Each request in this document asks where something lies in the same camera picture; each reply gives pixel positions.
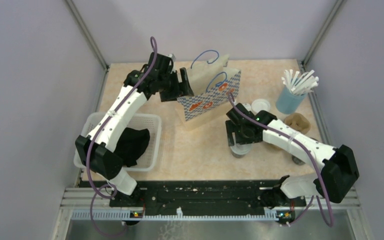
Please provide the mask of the stack of dark cups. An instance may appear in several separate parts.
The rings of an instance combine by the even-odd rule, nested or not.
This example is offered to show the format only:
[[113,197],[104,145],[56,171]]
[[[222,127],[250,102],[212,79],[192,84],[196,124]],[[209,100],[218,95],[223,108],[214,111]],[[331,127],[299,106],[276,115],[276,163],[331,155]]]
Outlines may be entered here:
[[292,156],[291,159],[292,159],[292,161],[293,161],[296,165],[298,165],[298,166],[303,166],[303,165],[306,164],[304,161],[300,160],[299,158],[297,158],[297,157],[295,157],[295,156]]

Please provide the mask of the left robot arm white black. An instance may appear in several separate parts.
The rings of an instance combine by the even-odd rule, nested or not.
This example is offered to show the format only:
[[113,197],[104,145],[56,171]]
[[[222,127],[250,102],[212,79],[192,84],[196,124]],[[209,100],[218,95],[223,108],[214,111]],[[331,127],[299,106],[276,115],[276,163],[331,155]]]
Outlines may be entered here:
[[186,68],[175,70],[175,61],[173,54],[152,52],[148,63],[127,74],[117,98],[100,122],[75,140],[74,165],[87,175],[94,172],[102,176],[122,193],[121,200],[129,207],[136,206],[141,198],[135,190],[136,180],[126,171],[140,144],[123,143],[121,137],[129,135],[129,122],[151,96],[159,94],[162,102],[193,96]]

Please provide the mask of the white cup lid stack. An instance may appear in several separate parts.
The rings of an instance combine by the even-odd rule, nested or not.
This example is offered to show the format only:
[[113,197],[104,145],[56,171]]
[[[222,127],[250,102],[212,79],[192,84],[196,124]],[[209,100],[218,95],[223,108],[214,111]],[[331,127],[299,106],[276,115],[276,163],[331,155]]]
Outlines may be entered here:
[[251,110],[254,113],[256,113],[256,114],[259,113],[260,111],[267,111],[267,112],[269,112],[270,109],[271,109],[270,102],[267,99],[264,99],[264,98],[255,99],[251,103]]

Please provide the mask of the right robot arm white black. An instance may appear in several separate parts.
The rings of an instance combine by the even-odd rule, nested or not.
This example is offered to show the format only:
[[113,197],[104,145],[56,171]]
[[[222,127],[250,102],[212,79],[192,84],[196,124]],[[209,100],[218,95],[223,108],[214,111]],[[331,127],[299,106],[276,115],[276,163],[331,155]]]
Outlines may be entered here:
[[268,111],[253,114],[241,103],[226,115],[230,147],[265,142],[314,169],[314,173],[280,180],[279,189],[273,192],[273,200],[279,206],[287,206],[293,198],[301,196],[328,197],[330,202],[339,204],[360,176],[354,152],[344,144],[324,144],[294,130]]

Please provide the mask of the paper bag blue checkered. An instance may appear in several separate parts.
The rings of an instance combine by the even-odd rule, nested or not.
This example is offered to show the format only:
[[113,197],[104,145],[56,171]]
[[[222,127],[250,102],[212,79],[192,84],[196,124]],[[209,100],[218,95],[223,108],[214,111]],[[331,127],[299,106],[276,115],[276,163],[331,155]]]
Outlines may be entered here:
[[240,69],[229,67],[229,54],[217,50],[201,52],[186,68],[193,96],[177,99],[176,112],[186,130],[191,131],[225,114],[229,108],[228,95],[239,94]]

